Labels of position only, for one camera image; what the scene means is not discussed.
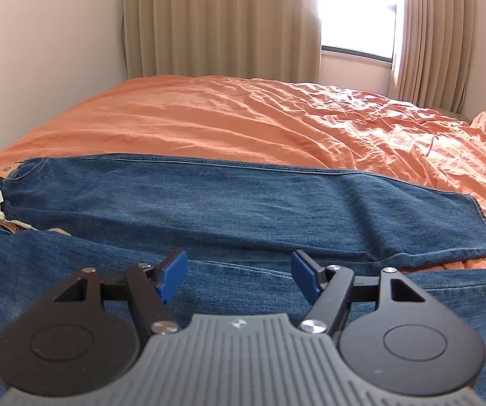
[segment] window pane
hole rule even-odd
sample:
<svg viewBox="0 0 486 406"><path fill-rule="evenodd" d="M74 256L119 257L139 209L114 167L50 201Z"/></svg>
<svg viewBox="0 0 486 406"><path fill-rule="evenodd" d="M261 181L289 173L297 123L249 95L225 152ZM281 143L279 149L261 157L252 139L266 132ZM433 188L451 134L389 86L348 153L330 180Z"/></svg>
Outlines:
<svg viewBox="0 0 486 406"><path fill-rule="evenodd" d="M398 0L320 0L322 45L391 58Z"/></svg>

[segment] bed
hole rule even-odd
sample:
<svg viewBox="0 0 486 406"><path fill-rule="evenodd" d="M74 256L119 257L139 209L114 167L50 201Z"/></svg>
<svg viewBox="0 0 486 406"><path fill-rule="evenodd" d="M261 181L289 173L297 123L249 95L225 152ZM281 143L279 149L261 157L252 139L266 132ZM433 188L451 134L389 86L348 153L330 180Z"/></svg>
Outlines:
<svg viewBox="0 0 486 406"><path fill-rule="evenodd" d="M93 97L0 152L0 176L32 157L159 154L343 168L471 194L486 217L486 112L437 111L317 84L176 75ZM430 270L486 268L486 257Z"/></svg>

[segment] beige curtain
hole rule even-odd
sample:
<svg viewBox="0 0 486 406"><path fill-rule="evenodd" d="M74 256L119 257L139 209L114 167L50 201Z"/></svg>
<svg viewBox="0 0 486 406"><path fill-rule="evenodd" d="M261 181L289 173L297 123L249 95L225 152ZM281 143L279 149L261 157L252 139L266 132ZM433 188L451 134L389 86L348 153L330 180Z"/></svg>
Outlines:
<svg viewBox="0 0 486 406"><path fill-rule="evenodd" d="M318 0L123 0L130 78L318 79Z"/></svg>
<svg viewBox="0 0 486 406"><path fill-rule="evenodd" d="M469 69L474 0L405 0L400 6L388 97L458 113Z"/></svg>

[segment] ridged surface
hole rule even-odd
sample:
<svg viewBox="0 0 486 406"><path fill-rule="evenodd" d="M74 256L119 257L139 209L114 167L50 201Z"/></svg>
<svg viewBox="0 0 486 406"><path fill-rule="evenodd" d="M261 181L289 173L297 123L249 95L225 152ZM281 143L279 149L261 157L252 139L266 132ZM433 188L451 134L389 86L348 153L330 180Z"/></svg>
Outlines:
<svg viewBox="0 0 486 406"><path fill-rule="evenodd" d="M375 388L348 369L328 336L299 331L285 314L196 315L182 332L149 340L133 369L110 386L63 399L42 399L12 390L0 401L0 406L127 405L486 404L468 388L432 399Z"/></svg>

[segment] blue denim jeans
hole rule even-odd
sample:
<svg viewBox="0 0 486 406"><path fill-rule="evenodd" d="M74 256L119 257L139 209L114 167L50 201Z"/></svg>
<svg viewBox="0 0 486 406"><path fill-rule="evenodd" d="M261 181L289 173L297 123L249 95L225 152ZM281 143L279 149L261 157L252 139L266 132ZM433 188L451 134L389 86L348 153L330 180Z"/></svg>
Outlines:
<svg viewBox="0 0 486 406"><path fill-rule="evenodd" d="M183 325L192 313L297 322L309 306L288 273L296 248L359 274L486 255L471 197L369 173L104 155L26 161L0 187L8 218L73 235L0 228L0 328L78 268L116 273L175 246L192 259L170 304ZM486 270L412 278L486 342ZM486 398L486 368L477 388Z"/></svg>

